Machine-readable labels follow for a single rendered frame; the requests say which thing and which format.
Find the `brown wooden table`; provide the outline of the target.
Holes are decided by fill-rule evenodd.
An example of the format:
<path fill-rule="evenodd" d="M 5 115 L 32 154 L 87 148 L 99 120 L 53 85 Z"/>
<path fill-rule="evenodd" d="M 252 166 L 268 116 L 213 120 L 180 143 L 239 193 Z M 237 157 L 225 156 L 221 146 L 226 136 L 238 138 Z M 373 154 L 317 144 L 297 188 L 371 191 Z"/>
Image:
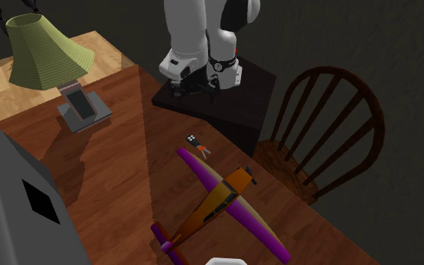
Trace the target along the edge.
<path fill-rule="evenodd" d="M 174 233 L 206 196 L 177 154 L 194 134 L 206 163 L 228 175 L 249 167 L 243 193 L 291 255 L 281 263 L 244 226 L 220 214 L 184 242 L 190 265 L 236 257 L 248 265 L 378 265 L 270 173 L 207 122 L 152 105 L 160 85 L 132 66 L 87 86 L 111 109 L 109 119 L 80 133 L 60 116 L 57 97 L 0 121 L 0 129 L 53 176 L 92 265 L 172 265 L 151 225 Z"/>

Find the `black key fob with keys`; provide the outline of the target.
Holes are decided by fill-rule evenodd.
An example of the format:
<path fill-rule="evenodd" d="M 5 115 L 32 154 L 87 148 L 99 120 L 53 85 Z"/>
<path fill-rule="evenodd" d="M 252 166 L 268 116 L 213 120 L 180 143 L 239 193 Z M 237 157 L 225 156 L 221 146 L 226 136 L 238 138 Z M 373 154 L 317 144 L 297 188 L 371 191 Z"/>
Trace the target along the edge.
<path fill-rule="evenodd" d="M 210 151 L 207 149 L 206 146 L 201 145 L 200 141 L 193 134 L 188 135 L 186 137 L 186 141 L 192 146 L 194 146 L 197 150 L 199 150 L 205 160 L 207 159 L 206 155 L 210 154 Z"/>

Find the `dark wooden spindle chair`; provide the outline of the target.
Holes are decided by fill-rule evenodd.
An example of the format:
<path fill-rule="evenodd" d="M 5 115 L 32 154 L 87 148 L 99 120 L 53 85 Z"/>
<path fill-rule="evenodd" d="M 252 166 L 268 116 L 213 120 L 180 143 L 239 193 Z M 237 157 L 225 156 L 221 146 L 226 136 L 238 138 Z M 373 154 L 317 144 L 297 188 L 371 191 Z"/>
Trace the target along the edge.
<path fill-rule="evenodd" d="M 287 148 L 285 146 L 285 142 L 293 130 L 297 119 L 300 117 L 300 114 L 320 75 L 331 75 L 332 79 L 318 100 L 316 106 L 313 108 L 310 116 L 307 118 L 307 121 L 298 133 L 293 144 L 290 148 Z M 290 99 L 295 89 L 302 81 L 306 81 L 307 84 L 297 102 L 290 121 L 285 127 L 285 132 L 283 133 L 282 138 L 277 140 L 277 133 L 282 125 Z M 319 116 L 341 81 L 347 81 L 350 83 L 356 89 L 355 95 L 348 101 L 347 105 L 338 114 L 335 120 L 326 129 L 303 160 L 301 162 L 297 162 L 294 158 L 294 152 L 308 134 L 314 121 Z M 330 139 L 340 125 L 355 110 L 355 107 L 361 102 L 367 103 L 371 113 L 370 118 L 368 118 L 367 121 L 365 121 L 363 125 L 357 129 L 313 173 L 307 174 L 304 171 L 304 167 L 311 161 L 320 148 L 323 147 L 327 140 Z M 333 180 L 330 184 L 319 188 L 315 183 L 315 179 L 328 169 L 329 166 L 341 158 L 343 154 L 365 137 L 370 131 L 374 132 L 373 140 L 370 150 L 363 161 L 361 161 L 357 166 L 354 166 L 348 172 L 342 174 L 337 179 Z M 257 143 L 253 160 L 262 166 L 262 168 L 266 169 L 275 179 L 286 186 L 307 205 L 311 205 L 321 196 L 324 196 L 369 169 L 382 151 L 385 134 L 386 126 L 383 111 L 372 89 L 361 78 L 345 69 L 333 66 L 318 66 L 299 74 L 288 86 L 273 127 L 271 138 Z"/>

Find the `dark robot stand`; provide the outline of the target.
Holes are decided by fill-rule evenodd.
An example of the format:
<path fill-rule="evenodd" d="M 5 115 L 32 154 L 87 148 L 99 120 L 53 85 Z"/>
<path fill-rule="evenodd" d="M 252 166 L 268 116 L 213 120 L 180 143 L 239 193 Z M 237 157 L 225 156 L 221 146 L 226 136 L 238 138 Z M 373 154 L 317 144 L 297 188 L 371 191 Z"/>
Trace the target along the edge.
<path fill-rule="evenodd" d="M 214 101 L 205 93 L 174 97 L 171 95 L 170 84 L 165 83 L 152 98 L 152 104 L 207 121 L 252 157 L 276 76 L 247 59 L 239 57 L 238 60 L 243 68 L 240 85 L 220 91 Z"/>

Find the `white object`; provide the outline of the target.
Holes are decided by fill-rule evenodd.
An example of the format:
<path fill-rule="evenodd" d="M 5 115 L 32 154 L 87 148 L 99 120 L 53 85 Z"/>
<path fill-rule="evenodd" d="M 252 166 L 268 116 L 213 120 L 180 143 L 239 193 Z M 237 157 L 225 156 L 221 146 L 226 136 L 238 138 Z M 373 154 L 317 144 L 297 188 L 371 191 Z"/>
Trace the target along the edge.
<path fill-rule="evenodd" d="M 239 258 L 213 257 L 205 265 L 248 265 Z"/>

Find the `grey box appliance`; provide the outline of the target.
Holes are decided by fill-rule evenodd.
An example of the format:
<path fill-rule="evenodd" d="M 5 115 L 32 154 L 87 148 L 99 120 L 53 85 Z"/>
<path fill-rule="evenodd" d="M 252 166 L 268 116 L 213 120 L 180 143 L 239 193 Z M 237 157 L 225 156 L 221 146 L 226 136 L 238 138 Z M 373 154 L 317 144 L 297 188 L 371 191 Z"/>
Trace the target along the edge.
<path fill-rule="evenodd" d="M 0 265 L 91 265 L 48 168 L 1 130 Z"/>

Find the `green shade table lamp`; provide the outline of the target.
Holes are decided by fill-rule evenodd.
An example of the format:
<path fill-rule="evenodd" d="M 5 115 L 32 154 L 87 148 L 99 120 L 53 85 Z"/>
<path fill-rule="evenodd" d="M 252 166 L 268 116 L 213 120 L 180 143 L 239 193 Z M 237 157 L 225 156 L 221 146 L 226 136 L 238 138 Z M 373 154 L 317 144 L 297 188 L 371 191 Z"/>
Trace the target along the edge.
<path fill-rule="evenodd" d="M 15 16 L 5 28 L 13 51 L 10 83 L 32 90 L 58 89 L 66 102 L 57 109 L 72 132 L 110 118 L 108 106 L 78 81 L 93 65 L 92 50 L 67 38 L 41 14 Z"/>

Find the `orange purple toy airplane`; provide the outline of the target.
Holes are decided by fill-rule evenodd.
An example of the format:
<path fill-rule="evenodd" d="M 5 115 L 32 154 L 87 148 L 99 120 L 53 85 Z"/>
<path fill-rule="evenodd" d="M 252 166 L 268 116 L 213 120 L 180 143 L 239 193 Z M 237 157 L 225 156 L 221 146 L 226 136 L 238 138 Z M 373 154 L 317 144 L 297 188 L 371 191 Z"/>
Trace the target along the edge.
<path fill-rule="evenodd" d="M 290 261 L 291 255 L 278 236 L 242 196 L 248 184 L 255 183 L 250 168 L 238 168 L 229 176 L 223 178 L 186 149 L 179 148 L 177 154 L 198 177 L 207 189 L 208 195 L 172 236 L 164 230 L 159 222 L 151 225 L 151 230 L 160 243 L 160 250 L 169 256 L 174 265 L 189 265 L 178 247 L 222 212 L 227 212 L 240 222 L 280 262 L 286 264 Z"/>

